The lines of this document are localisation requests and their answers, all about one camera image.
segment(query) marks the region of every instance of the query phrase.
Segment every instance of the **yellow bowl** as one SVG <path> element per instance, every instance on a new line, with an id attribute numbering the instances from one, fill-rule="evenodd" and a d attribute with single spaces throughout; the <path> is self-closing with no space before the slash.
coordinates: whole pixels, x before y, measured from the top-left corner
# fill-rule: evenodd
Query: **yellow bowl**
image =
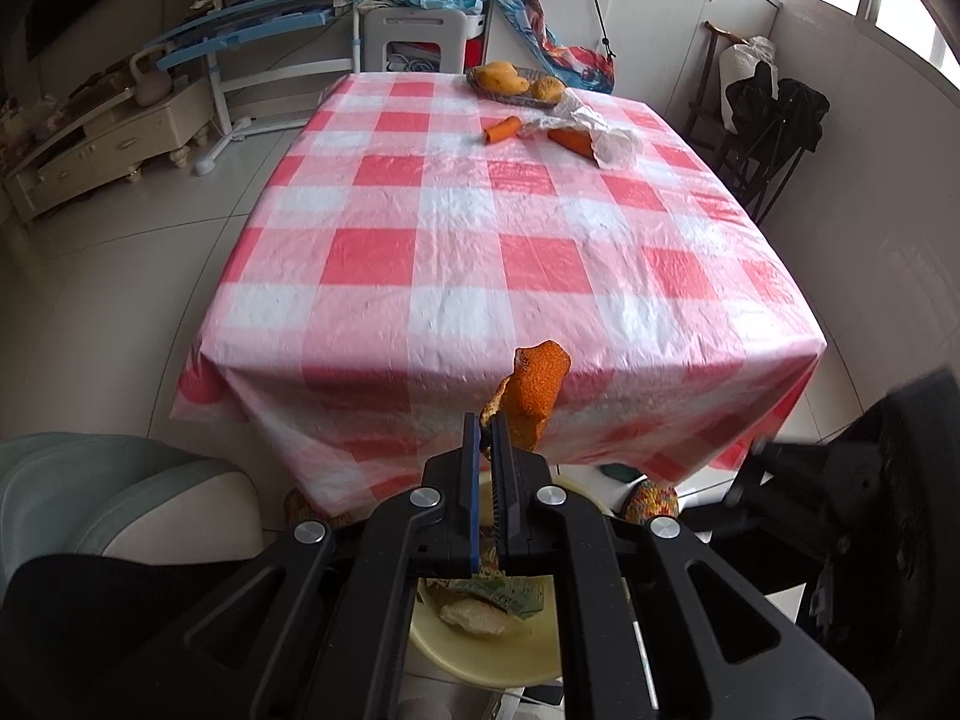
<path id="1" fill-rule="evenodd" d="M 611 514 L 595 496 L 563 476 L 555 484 L 592 500 L 604 514 Z M 491 519 L 491 478 L 480 474 L 480 522 Z M 419 583 L 418 597 L 410 621 L 410 640 L 434 664 L 466 683 L 482 688 L 521 688 L 542 685 L 560 678 L 560 637 L 557 632 L 557 602 L 553 578 L 544 579 L 544 610 L 527 620 L 517 621 L 512 632 L 502 637 L 477 637 L 448 626 L 438 617 L 438 608 Z"/>

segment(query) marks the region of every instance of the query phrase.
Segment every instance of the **blue shelf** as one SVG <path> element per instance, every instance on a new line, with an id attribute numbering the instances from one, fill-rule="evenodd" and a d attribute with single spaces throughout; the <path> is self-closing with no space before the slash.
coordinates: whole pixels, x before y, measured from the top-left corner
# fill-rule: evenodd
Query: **blue shelf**
<path id="1" fill-rule="evenodd" d="M 243 45 L 243 43 L 252 43 L 265 37 L 281 35 L 285 32 L 296 32 L 301 29 L 315 28 L 315 26 L 323 26 L 329 22 L 332 16 L 333 11 L 328 8 L 325 10 L 311 11 L 309 13 L 290 13 L 275 19 L 264 20 L 262 23 L 234 29 L 232 32 L 206 38 L 190 46 L 184 46 L 181 49 L 170 52 L 157 61 L 157 68 L 169 70 L 171 67 L 184 64 L 184 62 L 197 59 L 210 52 L 236 49 L 238 46 Z"/>
<path id="2" fill-rule="evenodd" d="M 227 23 L 231 20 L 236 20 L 238 16 L 252 16 L 253 14 L 256 14 L 257 11 L 270 10 L 272 8 L 285 7 L 295 5 L 298 2 L 309 1 L 311 0 L 249 0 L 246 2 L 239 2 L 238 4 L 222 8 L 221 10 L 210 11 L 208 14 L 200 16 L 198 19 L 175 26 L 173 29 L 160 35 L 160 37 L 152 39 L 152 41 L 147 43 L 144 47 L 166 43 L 167 41 L 184 36 L 186 33 L 191 32 L 194 29 L 201 28 L 202 26 L 210 26 L 218 22 Z"/>

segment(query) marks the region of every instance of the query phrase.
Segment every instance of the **stool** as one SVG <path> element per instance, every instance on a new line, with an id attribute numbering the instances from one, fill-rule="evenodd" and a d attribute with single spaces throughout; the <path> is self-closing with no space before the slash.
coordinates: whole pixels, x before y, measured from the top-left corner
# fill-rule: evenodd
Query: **stool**
<path id="1" fill-rule="evenodd" d="M 381 7 L 364 18 L 364 70 L 387 71 L 387 45 L 394 42 L 433 43 L 440 47 L 440 72 L 464 71 L 469 20 L 463 11 Z"/>

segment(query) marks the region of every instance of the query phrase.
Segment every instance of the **kettlebell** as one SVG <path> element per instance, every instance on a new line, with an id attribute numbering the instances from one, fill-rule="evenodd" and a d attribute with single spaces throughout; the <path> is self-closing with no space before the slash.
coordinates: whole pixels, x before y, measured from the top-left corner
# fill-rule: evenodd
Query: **kettlebell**
<path id="1" fill-rule="evenodd" d="M 165 46 L 150 46 L 142 52 L 135 53 L 130 58 L 130 75 L 133 76 L 133 83 L 136 84 L 136 90 L 133 92 L 133 99 L 142 108 L 149 108 L 156 105 L 170 94 L 174 88 L 174 79 L 165 70 L 154 68 L 145 73 L 141 73 L 136 63 L 152 53 L 159 53 L 166 50 Z"/>

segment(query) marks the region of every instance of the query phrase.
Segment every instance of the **checkered tablecloth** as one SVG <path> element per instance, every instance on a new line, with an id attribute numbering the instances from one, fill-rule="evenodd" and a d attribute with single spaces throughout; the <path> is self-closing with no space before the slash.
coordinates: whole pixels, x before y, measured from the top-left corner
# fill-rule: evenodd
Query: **checkered tablecloth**
<path id="1" fill-rule="evenodd" d="M 359 74 L 274 171 L 181 373 L 174 415 L 248 418 L 330 514 L 419 480 L 512 370 L 573 358 L 539 445 L 677 482 L 773 434 L 826 348 L 720 181 L 642 103 L 578 93 L 643 141 L 599 170 L 462 76 Z"/>

